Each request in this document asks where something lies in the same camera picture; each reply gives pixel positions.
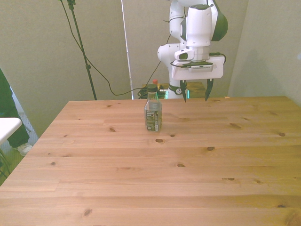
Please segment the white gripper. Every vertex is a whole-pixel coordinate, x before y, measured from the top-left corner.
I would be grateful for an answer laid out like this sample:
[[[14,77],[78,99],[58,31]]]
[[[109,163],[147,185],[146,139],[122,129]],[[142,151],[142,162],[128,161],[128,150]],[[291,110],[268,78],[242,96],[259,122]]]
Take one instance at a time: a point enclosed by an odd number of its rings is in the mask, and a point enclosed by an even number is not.
[[[186,80],[207,79],[207,88],[205,91],[205,101],[208,100],[213,88],[214,79],[223,76],[223,56],[211,57],[206,61],[179,61],[171,63],[171,77],[180,81],[180,88],[184,101],[186,102],[187,82]]]

